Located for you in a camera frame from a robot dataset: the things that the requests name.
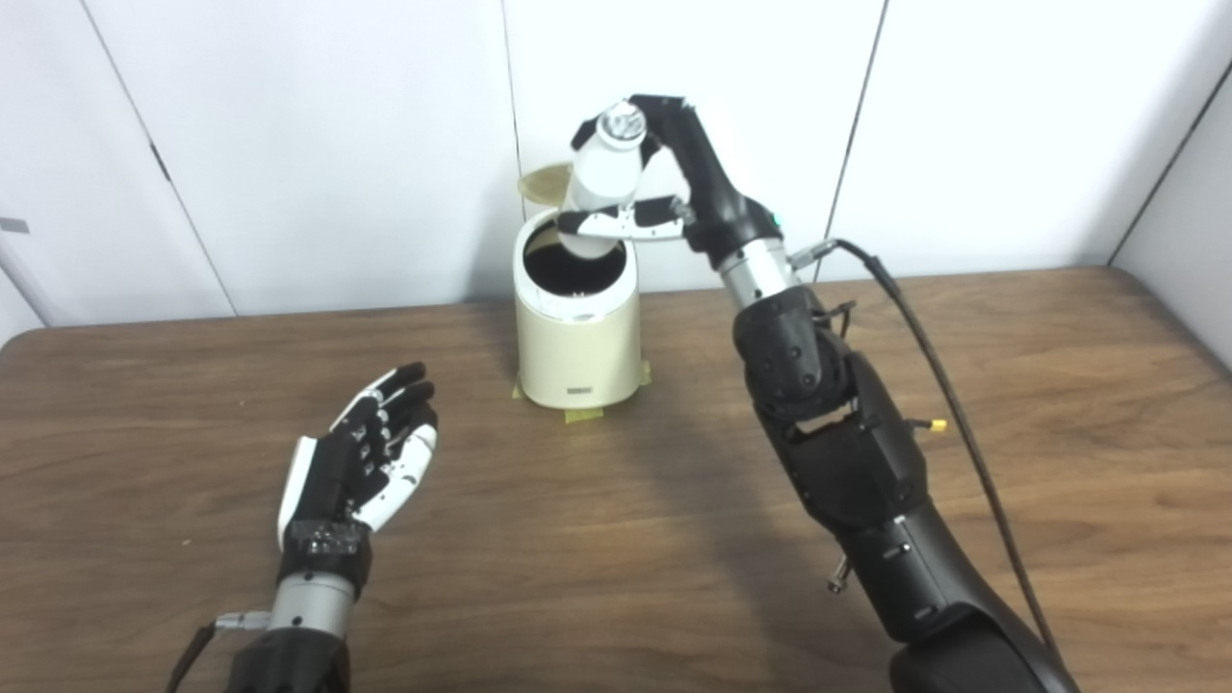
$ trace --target wood grain surface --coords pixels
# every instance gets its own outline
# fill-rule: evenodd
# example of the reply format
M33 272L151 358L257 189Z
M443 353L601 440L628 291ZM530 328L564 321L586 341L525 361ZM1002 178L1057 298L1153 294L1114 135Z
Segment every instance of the wood grain surface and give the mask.
M1088 693L1232 681L1232 380L1104 268L903 282ZM870 282L850 342L944 404ZM748 407L719 292L644 297L653 383L601 419L510 397L509 305L39 330L0 354L0 691L161 691L192 630L267 608L294 439L421 359L441 443L376 536L355 689L888 691L897 649ZM1025 613L956 434L934 496ZM182 691L221 691L248 635Z

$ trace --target white wall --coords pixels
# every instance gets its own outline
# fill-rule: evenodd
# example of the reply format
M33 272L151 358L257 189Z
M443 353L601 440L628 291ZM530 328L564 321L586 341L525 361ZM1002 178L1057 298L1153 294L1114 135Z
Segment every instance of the white wall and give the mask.
M240 313L458 301L511 252L499 0L89 6Z
M0 260L57 324L508 295L520 170L632 91L699 102L804 245L881 1L85 6L175 189L81 5L0 2L0 216L33 229ZM898 274L1106 261L1230 32L1232 0L893 0L834 234ZM715 285L683 244L642 258L648 290Z
M893 0L833 234L897 274L1106 263L1230 36L1226 0Z
M1232 367L1232 84L1211 102L1115 264Z
M22 332L39 327L43 327L43 321L38 319L9 276L0 273L0 346Z
M0 2L0 217L52 324L232 314L78 2Z

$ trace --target silver cylinder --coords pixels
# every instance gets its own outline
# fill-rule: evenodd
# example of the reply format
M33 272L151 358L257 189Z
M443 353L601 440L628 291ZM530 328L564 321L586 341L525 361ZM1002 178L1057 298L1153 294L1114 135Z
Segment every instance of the silver cylinder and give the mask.
M270 630L310 628L346 638L346 623L355 605L355 587L326 572L297 572L278 583Z
M718 274L739 310L800 284L777 238L745 243L718 265Z

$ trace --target electrical cable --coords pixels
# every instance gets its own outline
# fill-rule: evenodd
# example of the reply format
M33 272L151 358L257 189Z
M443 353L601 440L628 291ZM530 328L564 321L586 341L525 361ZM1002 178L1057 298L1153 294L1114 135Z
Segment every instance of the electrical cable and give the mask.
M997 485L993 482L992 474L988 471L988 464L984 461L984 455L979 451L979 445L976 443L976 435L971 429L971 423L967 420L967 413L962 408L962 403L958 401L958 395L955 392L954 385L950 382L950 376L945 372L945 366L941 365L941 359L938 356L936 349L933 348L933 343L929 340L928 333L924 332L924 326L920 324L919 318L915 317L915 311L913 311L910 305L907 302L907 297L898 287L898 284L890 275L890 273L886 271L886 268L881 264L880 258L870 255L859 245L848 240L832 240L838 248L855 255L864 263L864 266L867 268L869 273L872 274L872 277L877 280L877 284L881 285L881 289L887 296L890 296L890 300L894 302L894 306L898 307L898 312L907 322L907 327L910 329L912 337L915 338L915 343L919 345L920 351L924 354L924 359L933 370L933 375L941 390L941 395L945 396L945 401L950 406L950 412L954 414L954 420L958 425L958 433L962 437L962 443L967 448L967 454L971 456L972 465L976 467L976 475L979 477L979 485L983 487L984 497L988 498L988 506L992 508L993 519L997 523L997 530L1000 533L1002 543L1005 545L1005 554L1009 556L1010 566L1014 568L1014 576L1018 577L1018 584L1023 589L1023 597L1026 599L1026 605L1031 610L1031 618L1035 619L1035 625L1040 631L1040 638L1060 660L1061 651L1052 635L1052 629L1048 626L1048 619L1044 615L1044 608L1040 605L1040 601L1035 596L1035 588L1031 586L1031 578L1026 573L1026 565L1023 562L1021 554L1019 554L1018 543L1014 540L1014 533L1010 530L1009 517L1005 514L1004 506L1002 506Z
M180 661L175 662L175 668L171 670L171 681L166 683L165 693L175 693L180 688L180 682L187 676L188 670L192 668L192 663L197 661L201 652L206 650L206 645L214 638L214 621L197 629L197 633L188 641L188 647L180 655Z

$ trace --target robotic hand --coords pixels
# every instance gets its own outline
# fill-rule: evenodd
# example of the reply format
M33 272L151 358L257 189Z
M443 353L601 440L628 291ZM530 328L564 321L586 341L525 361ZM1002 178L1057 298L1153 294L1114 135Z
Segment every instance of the robotic hand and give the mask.
M639 174L662 147L675 153L687 202L634 201L637 175L630 171ZM575 237L562 236L567 249L594 258L615 239L683 234L722 276L738 308L733 339L758 420L808 514L843 546L840 570L856 573L882 626L907 645L890 665L893 689L1077 693L1056 652L967 560L929 496L909 422L869 359L830 329L834 312L795 274L844 248L918 327L881 263L843 240L788 258L774 215L732 185L683 99L621 101L583 123L573 148L573 178L557 219ZM926 344L923 332L917 339ZM811 432L800 427L843 407L850 412L837 422ZM966 428L961 417L960 424Z
M301 438L278 509L272 612L224 614L176 666L184 678L214 629L266 630L232 662L227 693L346 693L351 607L372 565L368 535L410 498L436 448L424 364L395 369L351 400L322 438Z

